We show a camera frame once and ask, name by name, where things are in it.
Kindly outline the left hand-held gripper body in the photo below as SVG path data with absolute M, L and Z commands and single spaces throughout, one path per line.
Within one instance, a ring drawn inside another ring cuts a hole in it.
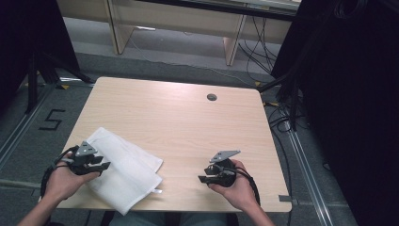
M 88 167 L 101 165 L 101 163 L 90 164 L 90 160 L 96 156 L 97 150 L 86 141 L 83 141 L 81 145 L 72 147 L 70 152 L 72 154 L 69 157 L 68 166 L 76 175 L 88 174 Z

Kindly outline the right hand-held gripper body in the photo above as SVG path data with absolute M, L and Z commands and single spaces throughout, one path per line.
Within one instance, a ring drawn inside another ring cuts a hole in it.
M 210 159 L 209 166 L 214 166 L 218 169 L 218 174 L 210 175 L 210 177 L 217 177 L 220 181 L 220 186 L 230 187 L 234 184 L 236 170 L 231 158 L 240 152 L 240 150 L 219 151 Z

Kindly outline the white mesh laundry bag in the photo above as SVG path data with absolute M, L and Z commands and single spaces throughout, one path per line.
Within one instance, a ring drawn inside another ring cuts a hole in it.
M 157 174 L 163 164 L 161 158 L 105 128 L 97 129 L 87 142 L 110 163 L 100 177 L 88 182 L 88 187 L 123 216 L 163 181 Z

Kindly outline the person's right hand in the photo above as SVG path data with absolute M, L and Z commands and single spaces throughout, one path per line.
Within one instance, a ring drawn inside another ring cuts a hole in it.
M 243 163 L 235 159 L 232 160 L 232 163 L 238 170 L 234 184 L 230 187 L 209 184 L 208 187 L 222 195 L 234 208 L 248 214 L 258 209 L 260 205 L 256 201 Z

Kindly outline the person's left hand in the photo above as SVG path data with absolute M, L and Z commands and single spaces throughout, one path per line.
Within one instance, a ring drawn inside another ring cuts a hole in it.
M 99 172 L 76 175 L 65 161 L 58 161 L 46 184 L 44 199 L 62 202 L 72 196 L 83 184 L 99 176 Z

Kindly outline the black metal stand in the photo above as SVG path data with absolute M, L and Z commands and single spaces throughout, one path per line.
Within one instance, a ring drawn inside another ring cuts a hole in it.
M 288 72 L 283 76 L 276 78 L 272 82 L 267 83 L 264 86 L 258 87 L 257 90 L 263 93 L 276 85 L 280 85 L 279 91 L 276 94 L 276 98 L 280 103 L 289 105 L 288 122 L 291 125 L 291 130 L 296 131 L 296 110 L 298 103 L 299 87 L 297 85 L 297 79 L 295 73 Z
M 31 113 L 34 107 L 38 105 L 38 74 L 42 76 L 46 84 L 56 85 L 60 82 L 56 68 L 63 69 L 87 84 L 95 83 L 92 78 L 84 75 L 78 69 L 74 69 L 71 65 L 56 56 L 45 52 L 34 52 L 28 60 L 28 101 L 26 113 Z

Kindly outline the black curtain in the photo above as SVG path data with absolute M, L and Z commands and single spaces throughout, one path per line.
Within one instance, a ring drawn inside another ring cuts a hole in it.
M 273 74 L 328 22 L 297 84 L 359 226 L 399 226 L 399 0 L 302 0 Z
M 40 70 L 80 73 L 57 0 L 0 0 L 0 112 L 28 74 L 31 57 Z

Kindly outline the metal floor rail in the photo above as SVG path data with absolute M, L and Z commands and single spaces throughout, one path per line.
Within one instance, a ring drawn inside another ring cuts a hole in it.
M 321 226 L 334 226 L 331 214 L 321 193 L 321 190 L 316 183 L 316 180 L 311 170 L 311 166 L 304 153 L 304 149 L 302 147 L 302 143 L 300 142 L 297 132 L 294 130 L 294 127 L 289 122 L 285 122 L 284 127 L 287 129 L 288 137 L 294 149 L 296 160 L 302 172 L 305 184 L 308 188 L 309 194 L 311 196 L 311 201 L 313 203 Z
M 46 99 L 55 90 L 55 85 L 46 85 L 43 91 L 40 93 L 37 103 L 23 115 L 22 119 L 16 125 L 12 133 L 7 137 L 7 139 L 0 146 L 0 170 L 6 165 L 8 159 L 11 157 L 12 153 L 15 151 L 22 138 L 28 131 L 29 127 L 38 116 L 39 112 L 44 105 Z

